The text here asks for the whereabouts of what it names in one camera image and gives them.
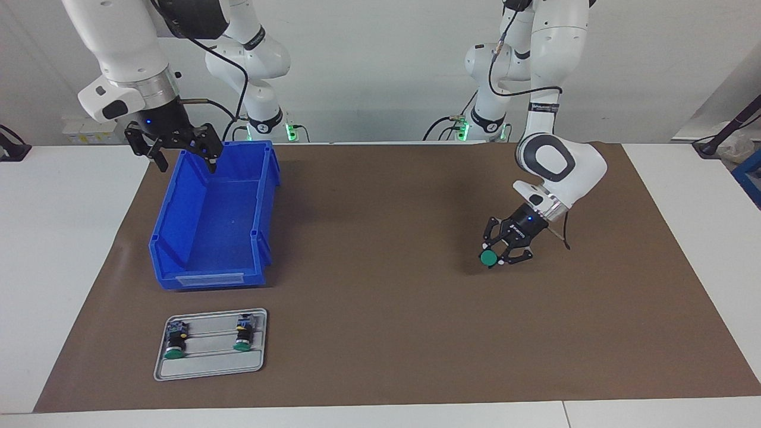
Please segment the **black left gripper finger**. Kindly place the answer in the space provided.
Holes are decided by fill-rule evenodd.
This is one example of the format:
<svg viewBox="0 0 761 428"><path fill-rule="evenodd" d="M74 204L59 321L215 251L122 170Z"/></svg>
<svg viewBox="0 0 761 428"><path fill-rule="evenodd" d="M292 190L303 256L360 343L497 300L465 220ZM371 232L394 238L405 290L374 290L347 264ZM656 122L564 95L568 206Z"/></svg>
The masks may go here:
<svg viewBox="0 0 761 428"><path fill-rule="evenodd" d="M506 248L500 255L500 265L516 265L533 259L534 254L530 249L532 240L531 236L506 236L503 238L502 242Z"/></svg>
<svg viewBox="0 0 761 428"><path fill-rule="evenodd" d="M511 218L489 218L483 231L481 249L487 250L492 249L492 247L497 247L500 250L512 249L512 244L507 238L511 225Z"/></svg>

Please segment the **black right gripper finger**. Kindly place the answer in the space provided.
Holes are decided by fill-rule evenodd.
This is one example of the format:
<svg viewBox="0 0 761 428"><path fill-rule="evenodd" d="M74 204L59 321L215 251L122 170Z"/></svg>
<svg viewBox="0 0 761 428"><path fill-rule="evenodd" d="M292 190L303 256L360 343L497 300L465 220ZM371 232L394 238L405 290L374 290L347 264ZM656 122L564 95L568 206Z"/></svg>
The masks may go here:
<svg viewBox="0 0 761 428"><path fill-rule="evenodd" d="M224 146L212 124L183 130L183 144L185 151L204 161L210 174L216 173L217 161Z"/></svg>
<svg viewBox="0 0 761 428"><path fill-rule="evenodd" d="M161 173L168 170L169 163L161 152L161 144L149 144L149 135L138 125L128 125L124 130L124 136L134 155L149 158Z"/></svg>

